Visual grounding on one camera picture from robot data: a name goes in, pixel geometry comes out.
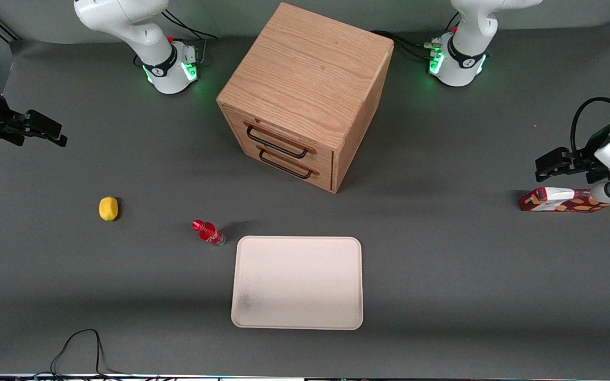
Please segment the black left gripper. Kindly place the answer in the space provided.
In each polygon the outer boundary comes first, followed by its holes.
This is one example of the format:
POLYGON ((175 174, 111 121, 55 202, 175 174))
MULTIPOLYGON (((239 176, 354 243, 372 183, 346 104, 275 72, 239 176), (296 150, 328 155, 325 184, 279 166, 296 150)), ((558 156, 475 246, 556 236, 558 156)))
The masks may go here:
POLYGON ((576 145, 577 128, 578 124, 572 123, 570 130, 571 152, 567 148, 556 148, 535 160, 535 180, 538 183, 555 176, 574 175, 583 172, 586 172, 588 184, 610 180, 610 169, 596 158, 596 150, 602 147, 610 135, 610 124, 593 133, 583 149, 578 149, 576 145))

